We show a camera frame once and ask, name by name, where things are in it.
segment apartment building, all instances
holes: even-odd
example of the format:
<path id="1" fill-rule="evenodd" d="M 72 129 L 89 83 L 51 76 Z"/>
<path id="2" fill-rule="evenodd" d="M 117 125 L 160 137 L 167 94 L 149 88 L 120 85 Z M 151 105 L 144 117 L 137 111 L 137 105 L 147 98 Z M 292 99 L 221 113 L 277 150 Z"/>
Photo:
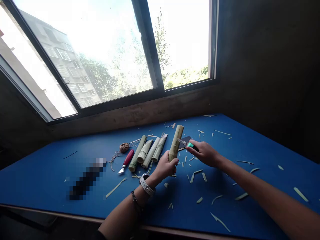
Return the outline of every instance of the apartment building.
<path id="1" fill-rule="evenodd" d="M 101 100 L 68 36 L 26 12 L 21 13 L 80 106 L 84 108 L 100 103 Z"/>

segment glass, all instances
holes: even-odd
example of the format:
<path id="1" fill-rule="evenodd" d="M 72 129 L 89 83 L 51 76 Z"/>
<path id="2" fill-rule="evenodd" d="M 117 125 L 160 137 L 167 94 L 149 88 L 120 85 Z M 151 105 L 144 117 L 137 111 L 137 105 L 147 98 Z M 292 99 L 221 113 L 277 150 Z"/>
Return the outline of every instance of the glass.
<path id="1" fill-rule="evenodd" d="M 50 46 L 44 47 L 52 58 L 58 57 Z M 0 55 L 53 119 L 77 113 L 3 2 L 0 2 Z M 62 67 L 58 70 L 67 77 Z"/>
<path id="2" fill-rule="evenodd" d="M 153 88 L 131 0 L 14 3 L 82 108 Z"/>
<path id="3" fill-rule="evenodd" d="M 209 1 L 148 0 L 165 89 L 210 77 Z"/>

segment hand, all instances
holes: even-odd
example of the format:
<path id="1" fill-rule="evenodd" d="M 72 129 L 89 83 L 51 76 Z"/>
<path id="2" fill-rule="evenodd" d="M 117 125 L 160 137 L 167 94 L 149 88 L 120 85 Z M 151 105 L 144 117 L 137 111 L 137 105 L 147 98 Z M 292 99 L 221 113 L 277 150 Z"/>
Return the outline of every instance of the hand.
<path id="1" fill-rule="evenodd" d="M 190 140 L 193 145 L 195 145 L 199 152 L 194 150 L 191 147 L 186 147 L 186 150 L 190 152 L 192 155 L 196 156 L 201 162 L 210 166 L 210 167 L 218 167 L 221 163 L 221 155 L 214 150 L 210 144 L 206 142 L 197 142 L 195 140 Z"/>
<path id="2" fill-rule="evenodd" d="M 175 174 L 177 169 L 179 159 L 175 158 L 171 162 L 168 160 L 169 150 L 166 151 L 163 156 L 160 158 L 156 169 L 151 174 L 150 178 L 155 178 L 156 182 L 159 184 L 163 179 L 172 174 Z"/>

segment red-handled knife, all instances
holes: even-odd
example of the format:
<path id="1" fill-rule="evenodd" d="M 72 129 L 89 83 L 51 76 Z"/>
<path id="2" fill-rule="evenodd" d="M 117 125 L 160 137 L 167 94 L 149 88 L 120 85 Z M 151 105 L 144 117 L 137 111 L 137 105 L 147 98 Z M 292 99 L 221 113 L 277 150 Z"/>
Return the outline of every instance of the red-handled knife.
<path id="1" fill-rule="evenodd" d="M 124 160 L 122 168 L 121 168 L 120 172 L 118 172 L 118 174 L 124 172 L 124 168 L 130 163 L 130 161 L 131 161 L 131 159 L 133 157 L 133 154 L 134 154 L 134 150 L 131 149 L 130 152 L 128 153 L 126 159 Z"/>

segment left hand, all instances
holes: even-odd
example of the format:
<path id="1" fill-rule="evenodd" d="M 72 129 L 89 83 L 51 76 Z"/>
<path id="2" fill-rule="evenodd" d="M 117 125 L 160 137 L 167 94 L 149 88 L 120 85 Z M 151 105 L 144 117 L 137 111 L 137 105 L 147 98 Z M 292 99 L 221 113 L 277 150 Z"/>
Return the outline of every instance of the left hand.
<path id="1" fill-rule="evenodd" d="M 152 173 L 152 177 L 157 179 L 157 182 L 160 183 L 163 179 L 172 174 L 175 174 L 177 169 L 176 166 L 178 165 L 179 159 L 175 158 L 171 162 L 168 160 L 169 150 L 166 151 L 163 156 L 160 158 L 156 169 Z"/>

